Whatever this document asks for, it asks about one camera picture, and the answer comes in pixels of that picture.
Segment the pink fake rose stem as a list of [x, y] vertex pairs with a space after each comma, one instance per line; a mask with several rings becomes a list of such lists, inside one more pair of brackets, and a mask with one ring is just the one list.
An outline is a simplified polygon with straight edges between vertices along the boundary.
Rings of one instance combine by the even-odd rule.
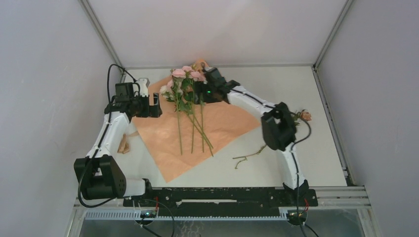
[[209, 150], [211, 156], [214, 156], [213, 153], [213, 145], [209, 140], [208, 136], [205, 133], [204, 129], [204, 105], [205, 103], [195, 104], [193, 102], [195, 92], [193, 90], [194, 83], [196, 82], [204, 82], [206, 83], [206, 79], [203, 76], [203, 73], [196, 69], [195, 65], [193, 66], [183, 66], [182, 69], [186, 72], [186, 79], [183, 81], [186, 83], [184, 86], [184, 100], [187, 106], [186, 114], [188, 116], [189, 121], [192, 123], [192, 150], [194, 150], [194, 141], [195, 141], [195, 133], [198, 133], [201, 138], [201, 149], [202, 152]]

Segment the pink fake rose bunch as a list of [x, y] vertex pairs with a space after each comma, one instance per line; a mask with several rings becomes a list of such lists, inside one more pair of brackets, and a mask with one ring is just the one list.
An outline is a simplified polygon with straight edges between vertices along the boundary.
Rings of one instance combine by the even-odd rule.
[[[266, 118], [262, 118], [262, 135], [264, 141], [266, 141], [265, 138], [267, 138], [267, 143], [265, 142], [265, 144], [262, 145], [257, 152], [245, 156], [232, 158], [238, 159], [238, 162], [236, 163], [234, 169], [238, 169], [240, 163], [247, 161], [249, 157], [258, 156], [262, 153], [262, 151], [265, 148], [271, 148], [269, 145], [273, 145], [274, 150], [278, 148], [284, 149], [286, 145], [289, 145], [291, 142], [298, 143], [307, 139], [310, 136], [311, 127], [308, 124], [308, 122], [312, 120], [311, 113], [306, 109], [288, 113], [290, 118], [293, 120], [293, 126], [290, 126], [290, 123], [287, 121], [283, 122], [282, 118], [280, 119], [279, 124], [275, 125], [273, 124], [273, 116], [266, 116]], [[305, 123], [307, 125], [307, 127], [309, 128], [309, 134], [305, 138], [296, 141], [295, 132], [296, 128], [300, 125], [300, 122]]]

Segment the tan ribbon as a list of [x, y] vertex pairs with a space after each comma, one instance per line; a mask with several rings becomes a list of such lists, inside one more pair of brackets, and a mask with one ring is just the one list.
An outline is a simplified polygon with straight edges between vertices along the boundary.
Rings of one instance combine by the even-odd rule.
[[130, 151], [130, 145], [129, 145], [128, 139], [130, 137], [134, 137], [134, 136], [139, 136], [138, 131], [136, 131], [134, 133], [131, 133], [131, 134], [128, 134], [128, 135], [126, 133], [124, 133], [123, 134], [123, 137], [122, 137], [122, 139], [120, 141], [120, 144], [119, 144], [117, 153], [119, 153], [119, 154], [126, 154], [126, 153], [128, 153]]

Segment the pink fake rose sprig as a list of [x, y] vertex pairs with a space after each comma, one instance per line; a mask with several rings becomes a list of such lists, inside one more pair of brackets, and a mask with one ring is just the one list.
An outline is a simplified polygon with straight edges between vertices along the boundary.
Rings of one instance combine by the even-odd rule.
[[171, 79], [166, 84], [160, 87], [159, 93], [171, 103], [174, 103], [174, 112], [177, 118], [177, 129], [178, 129], [178, 138], [179, 138], [179, 148], [180, 154], [183, 155], [183, 144], [182, 144], [182, 135], [180, 127], [180, 100], [183, 95], [181, 89], [183, 80], [186, 79], [186, 72], [183, 69], [173, 69], [171, 70]]

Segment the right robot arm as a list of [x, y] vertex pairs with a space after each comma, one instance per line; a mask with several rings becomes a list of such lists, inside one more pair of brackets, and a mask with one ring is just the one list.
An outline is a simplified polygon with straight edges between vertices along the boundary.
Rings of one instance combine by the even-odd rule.
[[206, 103], [226, 102], [238, 106], [260, 120], [262, 138], [280, 159], [286, 201], [299, 205], [309, 189], [308, 181], [296, 156], [297, 127], [287, 104], [274, 104], [254, 95], [234, 80], [226, 81], [216, 67], [202, 69], [206, 83], [196, 85], [197, 94]]

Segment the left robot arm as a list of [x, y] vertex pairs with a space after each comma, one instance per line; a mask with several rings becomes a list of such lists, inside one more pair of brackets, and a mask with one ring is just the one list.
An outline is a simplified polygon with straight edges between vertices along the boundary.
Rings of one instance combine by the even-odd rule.
[[159, 95], [150, 95], [148, 85], [147, 78], [115, 85], [116, 94], [104, 110], [104, 122], [94, 145], [84, 158], [74, 162], [80, 197], [94, 200], [135, 196], [143, 206], [154, 201], [149, 181], [127, 179], [115, 160], [132, 118], [158, 118], [162, 114]]

